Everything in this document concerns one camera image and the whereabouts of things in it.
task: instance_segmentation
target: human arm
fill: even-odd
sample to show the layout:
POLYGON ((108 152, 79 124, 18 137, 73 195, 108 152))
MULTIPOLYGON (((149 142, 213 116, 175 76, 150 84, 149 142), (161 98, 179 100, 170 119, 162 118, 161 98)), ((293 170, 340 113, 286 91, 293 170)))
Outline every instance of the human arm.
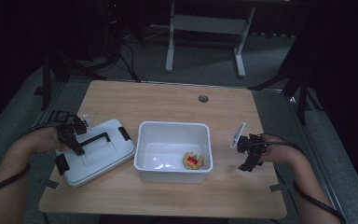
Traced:
MULTIPOLYGON (((266 142, 282 142, 280 138, 275 136, 263 134, 262 137, 266 142)), ((298 187, 310 197, 332 207, 313 172, 310 162, 299 150, 285 145, 268 145, 267 152, 263 154, 260 161, 289 164, 293 169, 294 180, 298 187)), ((298 197, 297 207, 301 223, 340 223, 337 217, 303 197, 298 197)))
MULTIPOLYGON (((42 128, 13 143, 0 163, 0 182, 17 175, 35 153, 65 149, 56 128, 42 128)), ((0 223, 22 223, 26 206, 26 176, 0 189, 0 223)))

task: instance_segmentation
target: white plastic bin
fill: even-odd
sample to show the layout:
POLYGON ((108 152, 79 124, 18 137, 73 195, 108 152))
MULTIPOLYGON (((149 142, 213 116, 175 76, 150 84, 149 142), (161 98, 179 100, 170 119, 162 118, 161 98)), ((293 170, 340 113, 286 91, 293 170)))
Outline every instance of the white plastic bin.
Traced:
POLYGON ((134 167, 143 181, 200 183, 213 169, 209 127, 202 123, 145 121, 140 125, 134 167), (189 151, 198 152, 203 164, 187 170, 189 151))

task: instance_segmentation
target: table top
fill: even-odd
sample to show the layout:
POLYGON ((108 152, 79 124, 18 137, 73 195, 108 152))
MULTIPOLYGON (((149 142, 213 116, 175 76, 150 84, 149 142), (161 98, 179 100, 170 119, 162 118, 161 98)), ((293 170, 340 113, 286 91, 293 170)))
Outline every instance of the table top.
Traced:
POLYGON ((205 123, 211 132, 213 169, 199 184, 143 182, 126 161, 89 183, 73 188, 59 176, 60 183, 46 188, 39 209, 47 213, 117 214, 178 217, 263 217, 286 216, 282 193, 271 192, 278 184, 273 164, 264 162, 252 172, 238 167, 247 155, 230 148, 243 122, 242 135, 262 133, 255 101, 250 91, 226 87, 93 81, 79 108, 93 126, 118 119, 137 142, 144 121, 205 123), (201 95, 209 101, 199 101, 201 95))

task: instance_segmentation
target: white desk frame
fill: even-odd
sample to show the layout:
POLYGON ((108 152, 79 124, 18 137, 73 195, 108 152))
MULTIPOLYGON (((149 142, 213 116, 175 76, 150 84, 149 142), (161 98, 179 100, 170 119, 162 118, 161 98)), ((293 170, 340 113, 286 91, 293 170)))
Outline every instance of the white desk frame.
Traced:
POLYGON ((238 75, 240 77, 245 77, 246 74, 241 53, 249 32, 249 28, 251 27, 254 14, 255 7, 251 7, 248 18, 246 20, 176 15, 175 1, 171 1, 170 43, 168 46, 165 70, 167 72, 172 71, 174 54, 173 34, 175 30, 211 32, 218 34, 241 35, 240 44, 234 48, 234 56, 237 63, 238 75))

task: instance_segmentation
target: gray floor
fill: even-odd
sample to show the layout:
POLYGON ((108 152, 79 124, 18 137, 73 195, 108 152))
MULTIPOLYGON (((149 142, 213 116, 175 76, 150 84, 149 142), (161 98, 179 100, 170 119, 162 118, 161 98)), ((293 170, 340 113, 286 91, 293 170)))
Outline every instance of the gray floor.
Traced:
MULTIPOLYGON (((213 41, 194 42, 188 34, 178 34, 171 73, 166 73, 164 70, 168 44, 166 33, 148 38, 145 47, 132 41, 132 36, 126 39, 134 51, 135 73, 147 78, 150 82, 242 88, 274 77, 294 41, 293 38, 285 37, 250 36, 242 54, 247 76, 239 78, 232 52, 232 47, 238 40, 232 36, 214 37, 216 39, 213 41)), ((131 61, 130 49, 123 46, 122 54, 127 62, 131 61)), ((107 71, 100 71, 99 74, 107 76, 109 80, 130 80, 131 77, 124 67, 124 63, 119 61, 117 66, 107 71)), ((41 76, 41 69, 32 74, 0 116, 0 160, 6 148, 23 131, 45 116, 45 113, 40 111, 41 97, 33 96, 34 89, 41 85, 41 76)), ((285 80, 271 86, 271 90, 254 92, 264 131, 277 134, 301 146, 336 209, 345 215, 348 223, 358 223, 358 177, 334 128, 325 113, 316 110, 312 105, 306 113, 307 126, 300 125, 295 115, 296 103, 289 101, 276 91, 282 88, 284 82, 285 80)), ((54 94, 56 97, 53 98, 53 104, 48 111, 60 109, 75 113, 89 83, 88 78, 75 73, 68 83, 54 82, 54 90, 57 94, 54 94)), ((43 215, 38 211, 37 204, 44 187, 37 183, 41 179, 48 179, 54 167, 54 156, 36 155, 31 164, 32 170, 28 181, 28 208, 24 223, 43 223, 43 215)), ((276 168, 288 185, 288 189, 282 192, 288 216, 278 221, 297 223, 296 211, 289 197, 289 191, 293 192, 291 171, 285 165, 279 165, 276 168)), ((48 214, 48 219, 50 223, 98 223, 99 216, 48 214)), ((265 219, 230 219, 229 223, 272 222, 265 219)))

